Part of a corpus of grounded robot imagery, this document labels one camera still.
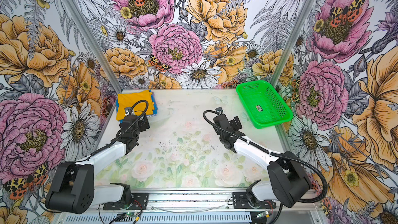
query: floral wall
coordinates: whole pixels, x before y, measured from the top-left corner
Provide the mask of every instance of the floral wall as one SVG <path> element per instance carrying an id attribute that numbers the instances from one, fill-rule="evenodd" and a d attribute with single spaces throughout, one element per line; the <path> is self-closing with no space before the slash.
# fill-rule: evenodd
<path id="1" fill-rule="evenodd" d="M 62 0 L 47 1 L 63 10 Z M 234 88 L 269 79 L 304 2 L 76 1 L 125 89 Z"/>
<path id="2" fill-rule="evenodd" d="M 294 152 L 328 182 L 329 223 L 398 223 L 397 41 L 398 0 L 317 0 L 277 86 Z"/>
<path id="3" fill-rule="evenodd" d="M 50 223 L 39 189 L 48 191 L 59 163 L 92 151 L 116 99 L 55 1 L 0 0 L 2 223 Z"/>

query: floral tabletop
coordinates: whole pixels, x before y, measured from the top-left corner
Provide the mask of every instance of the floral tabletop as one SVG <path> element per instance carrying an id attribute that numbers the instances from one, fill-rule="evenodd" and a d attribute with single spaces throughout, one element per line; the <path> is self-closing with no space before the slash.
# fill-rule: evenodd
<path id="1" fill-rule="evenodd" d="M 235 90 L 155 90 L 158 114 L 140 134 L 139 146 L 97 174 L 96 185 L 127 183 L 132 188 L 247 187 L 268 180 L 265 170 L 247 157 L 227 150 L 204 110 L 222 107 L 226 116 L 239 116 L 241 131 L 277 151 L 283 148 L 275 127 L 256 129 Z M 98 147 L 115 137 L 119 127 L 113 112 Z"/>

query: yellow cloth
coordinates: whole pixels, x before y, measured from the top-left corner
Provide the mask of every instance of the yellow cloth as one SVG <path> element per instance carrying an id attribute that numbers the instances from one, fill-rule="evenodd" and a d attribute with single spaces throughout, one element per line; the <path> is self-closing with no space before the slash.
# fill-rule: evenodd
<path id="1" fill-rule="evenodd" d="M 147 115 L 152 115 L 155 110 L 154 103 L 151 98 L 152 92 L 149 90 L 142 91 L 140 93 L 129 93 L 129 94 L 117 94 L 117 102 L 119 108 L 117 109 L 116 120 L 121 121 L 125 117 L 125 108 L 132 107 L 136 102 L 140 100 L 146 100 L 149 104 L 147 109 Z M 133 111 L 143 111 L 145 109 L 145 103 L 140 103 L 134 107 Z M 140 115 L 142 112 L 135 112 L 135 115 Z"/>

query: pink peony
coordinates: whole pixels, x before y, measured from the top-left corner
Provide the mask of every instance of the pink peony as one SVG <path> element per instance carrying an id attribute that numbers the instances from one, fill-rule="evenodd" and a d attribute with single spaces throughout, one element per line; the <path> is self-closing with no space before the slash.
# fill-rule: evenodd
<path id="1" fill-rule="evenodd" d="M 202 58 L 202 46 L 195 32 L 182 26 L 169 24 L 149 37 L 152 55 L 159 62 L 169 65 L 169 72 L 180 74 L 182 68 L 198 63 Z"/>
<path id="2" fill-rule="evenodd" d="M 115 10 L 121 12 L 121 19 L 128 23 L 131 33 L 159 28 L 174 17 L 174 0 L 146 0 L 143 6 L 136 6 L 129 0 L 113 0 Z"/>
<path id="3" fill-rule="evenodd" d="M 347 61 L 365 45 L 371 31 L 366 31 L 373 7 L 368 8 L 369 0 L 362 5 L 362 13 L 353 22 L 346 21 L 332 27 L 330 11 L 333 7 L 344 9 L 354 0 L 326 0 L 321 12 L 315 16 L 314 32 L 310 36 L 311 49 L 325 59 L 333 59 L 337 63 Z"/>
<path id="4" fill-rule="evenodd" d="M 332 61 L 319 64 L 311 61 L 300 81 L 297 115 L 310 118 L 320 130 L 333 127 L 348 104 L 348 92 L 343 87 L 344 74 L 341 68 Z"/>
<path id="5" fill-rule="evenodd" d="M 61 162 L 62 107 L 41 94 L 26 93 L 18 100 L 0 102 L 0 179 L 26 178 L 48 162 Z"/>

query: green plastic basket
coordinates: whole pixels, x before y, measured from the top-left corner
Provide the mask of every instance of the green plastic basket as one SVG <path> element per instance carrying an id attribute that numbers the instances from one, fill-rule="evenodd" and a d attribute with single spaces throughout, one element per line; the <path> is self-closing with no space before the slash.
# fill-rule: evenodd
<path id="1" fill-rule="evenodd" d="M 292 110 L 266 81 L 239 84 L 236 92 L 257 129 L 288 122 L 293 118 Z"/>

